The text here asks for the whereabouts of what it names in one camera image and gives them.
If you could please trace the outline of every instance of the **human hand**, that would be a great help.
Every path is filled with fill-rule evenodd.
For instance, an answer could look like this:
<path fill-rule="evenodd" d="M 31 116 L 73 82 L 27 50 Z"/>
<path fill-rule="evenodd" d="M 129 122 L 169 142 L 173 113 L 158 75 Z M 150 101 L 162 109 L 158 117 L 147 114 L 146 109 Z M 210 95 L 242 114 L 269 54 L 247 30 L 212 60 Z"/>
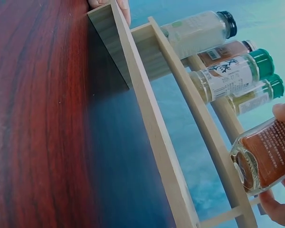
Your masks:
<path fill-rule="evenodd" d="M 276 119 L 285 122 L 285 104 L 277 104 L 273 107 Z M 266 191 L 259 195 L 263 209 L 267 215 L 278 224 L 285 226 L 285 204 L 277 202 L 272 191 Z"/>
<path fill-rule="evenodd" d="M 102 6 L 104 4 L 107 4 L 110 0 L 88 0 L 90 6 L 95 9 L 99 6 Z M 130 15 L 130 7 L 129 7 L 129 1 L 128 0 L 116 0 L 117 4 L 119 5 L 120 9 L 123 12 L 123 15 L 130 26 L 131 24 L 131 15 Z"/>

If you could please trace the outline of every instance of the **glass spice jar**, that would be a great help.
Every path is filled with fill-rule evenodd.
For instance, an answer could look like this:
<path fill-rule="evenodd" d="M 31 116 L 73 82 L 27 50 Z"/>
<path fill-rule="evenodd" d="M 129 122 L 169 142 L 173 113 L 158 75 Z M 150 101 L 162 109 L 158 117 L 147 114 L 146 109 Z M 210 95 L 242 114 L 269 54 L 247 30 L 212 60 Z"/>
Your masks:
<path fill-rule="evenodd" d="M 272 118 L 241 134 L 230 152 L 249 196 L 285 179 L 285 123 Z"/>
<path fill-rule="evenodd" d="M 251 40 L 234 40 L 205 52 L 198 53 L 198 56 L 205 66 L 209 67 L 236 56 L 255 51 L 256 49 L 257 46 Z"/>
<path fill-rule="evenodd" d="M 228 11 L 206 11 L 161 26 L 180 59 L 225 43 L 237 34 L 237 25 Z"/>
<path fill-rule="evenodd" d="M 258 49 L 200 71 L 189 73 L 205 103 L 243 91 L 274 73 L 269 53 Z"/>
<path fill-rule="evenodd" d="M 284 84 L 279 75 L 274 74 L 259 81 L 255 87 L 242 93 L 227 96 L 227 100 L 237 115 L 249 112 L 273 99 L 284 95 Z"/>

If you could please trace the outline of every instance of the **wooden shelf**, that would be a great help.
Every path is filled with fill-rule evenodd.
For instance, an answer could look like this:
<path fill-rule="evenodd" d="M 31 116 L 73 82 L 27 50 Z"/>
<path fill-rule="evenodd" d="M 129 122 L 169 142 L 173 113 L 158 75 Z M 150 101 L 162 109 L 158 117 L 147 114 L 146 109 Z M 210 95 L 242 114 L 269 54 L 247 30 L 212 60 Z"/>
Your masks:
<path fill-rule="evenodd" d="M 197 56 L 180 61 L 155 20 L 129 29 L 116 4 L 103 5 L 88 13 L 112 59 L 127 85 L 133 87 L 142 113 L 156 164 L 167 199 L 178 228 L 210 228 L 236 219 L 239 228 L 256 228 L 252 206 L 230 159 L 220 133 L 192 83 L 185 67 L 199 70 L 205 66 Z M 222 181 L 230 211 L 206 221 L 200 221 L 189 194 L 167 127 L 154 96 L 150 81 L 172 73 L 205 141 Z M 243 132 L 225 98 L 213 102 L 231 143 Z"/>

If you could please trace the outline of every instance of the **red spice powder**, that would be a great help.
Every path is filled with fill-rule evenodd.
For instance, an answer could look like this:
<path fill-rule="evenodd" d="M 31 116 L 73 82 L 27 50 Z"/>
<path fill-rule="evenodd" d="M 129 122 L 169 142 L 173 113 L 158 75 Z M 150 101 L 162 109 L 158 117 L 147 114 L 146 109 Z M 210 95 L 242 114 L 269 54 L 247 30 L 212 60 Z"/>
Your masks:
<path fill-rule="evenodd" d="M 256 163 L 261 188 L 285 176 L 285 123 L 274 120 L 262 131 L 245 136 L 240 141 Z M 253 188 L 250 166 L 241 153 L 236 155 L 236 162 L 244 175 L 245 190 L 249 191 Z"/>

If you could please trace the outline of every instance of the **black bottle cap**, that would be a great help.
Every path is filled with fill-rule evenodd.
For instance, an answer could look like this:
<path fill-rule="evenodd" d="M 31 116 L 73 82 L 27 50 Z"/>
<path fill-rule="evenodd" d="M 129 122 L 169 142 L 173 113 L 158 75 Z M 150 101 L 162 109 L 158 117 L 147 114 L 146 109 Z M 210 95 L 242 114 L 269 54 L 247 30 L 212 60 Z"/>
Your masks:
<path fill-rule="evenodd" d="M 229 37 L 226 37 L 226 38 L 229 39 L 230 37 L 234 37 L 238 33 L 238 30 L 237 30 L 238 28 L 237 28 L 236 21 L 234 20 L 232 14 L 229 13 L 228 11 L 218 11 L 217 13 L 223 15 L 227 23 L 229 24 L 230 34 L 229 34 Z"/>

